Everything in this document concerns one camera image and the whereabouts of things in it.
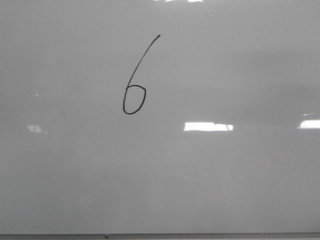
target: handwritten number 6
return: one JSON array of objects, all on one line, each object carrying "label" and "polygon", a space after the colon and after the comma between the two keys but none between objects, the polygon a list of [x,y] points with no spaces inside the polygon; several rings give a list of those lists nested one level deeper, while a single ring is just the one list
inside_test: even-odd
[{"label": "handwritten number 6", "polygon": [[[149,48],[152,46],[152,44],[154,44],[154,42],[155,42],[160,36],[161,36],[161,35],[158,35],[158,36],[151,42],[151,44],[149,45],[149,47],[146,49],[146,51],[144,52],[144,54],[143,54],[142,58],[140,59],[138,65],[136,66],[135,70],[133,71],[132,76],[130,77],[130,80],[129,80],[129,82],[128,82],[128,85],[127,85],[126,88],[125,88],[125,93],[124,93],[124,98],[123,98],[123,111],[124,111],[126,114],[129,114],[129,115],[135,114],[136,112],[138,112],[138,111],[142,108],[142,106],[143,106],[144,103],[145,103],[147,90],[146,90],[143,86],[136,85],[136,84],[135,84],[135,85],[130,85],[130,83],[131,83],[131,80],[132,80],[132,78],[134,77],[134,75],[135,75],[135,73],[136,73],[136,71],[137,71],[137,69],[138,69],[138,67],[139,67],[142,59],[144,58],[144,56],[145,56],[146,53],[148,52]],[[144,91],[143,100],[142,100],[142,102],[141,102],[141,104],[140,104],[140,106],[138,107],[137,110],[132,111],[132,112],[127,112],[127,111],[126,111],[126,97],[127,97],[127,92],[128,92],[128,90],[129,90],[129,88],[133,88],[133,87],[141,88],[141,89]]]}]

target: white surface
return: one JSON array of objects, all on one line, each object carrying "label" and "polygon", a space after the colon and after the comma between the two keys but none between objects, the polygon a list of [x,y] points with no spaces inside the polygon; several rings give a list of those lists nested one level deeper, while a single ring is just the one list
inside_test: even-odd
[{"label": "white surface", "polygon": [[0,232],[319,231],[319,12],[0,0]]}]

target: black marker writing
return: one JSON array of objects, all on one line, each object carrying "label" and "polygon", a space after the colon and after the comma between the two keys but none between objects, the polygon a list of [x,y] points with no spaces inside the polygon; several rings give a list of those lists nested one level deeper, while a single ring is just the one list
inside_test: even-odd
[{"label": "black marker writing", "polygon": [[[140,86],[140,85],[130,85],[130,83],[131,83],[131,80],[132,80],[132,78],[134,77],[134,75],[135,75],[135,73],[136,73],[136,71],[137,71],[137,69],[138,69],[138,67],[139,67],[142,59],[144,58],[144,56],[145,56],[146,53],[148,52],[149,48],[152,46],[152,44],[154,44],[154,42],[155,42],[160,36],[161,36],[161,35],[158,35],[158,36],[151,42],[150,46],[146,49],[146,51],[145,51],[145,53],[143,54],[142,58],[140,59],[138,65],[136,66],[135,70],[133,71],[132,76],[130,77],[130,80],[129,80],[129,82],[128,82],[128,85],[126,86],[125,93],[124,93],[124,98],[123,98],[123,111],[124,111],[126,114],[129,114],[129,115],[135,114],[136,112],[138,112],[138,111],[142,108],[142,106],[143,106],[144,103],[145,103],[147,90],[146,90],[143,86]],[[127,92],[128,92],[128,89],[129,89],[129,88],[133,88],[133,87],[138,87],[138,88],[143,89],[143,91],[144,91],[144,96],[143,96],[143,100],[142,100],[142,102],[141,102],[141,104],[140,104],[140,106],[139,106],[139,108],[138,108],[137,110],[135,110],[135,111],[133,111],[133,112],[127,112],[127,111],[126,111],[126,97],[127,97]]]}]

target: whiteboard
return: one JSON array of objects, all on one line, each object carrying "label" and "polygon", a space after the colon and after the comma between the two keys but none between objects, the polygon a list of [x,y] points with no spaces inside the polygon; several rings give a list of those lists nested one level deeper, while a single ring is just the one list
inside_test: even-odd
[{"label": "whiteboard", "polygon": [[318,232],[319,10],[0,0],[0,232]]}]

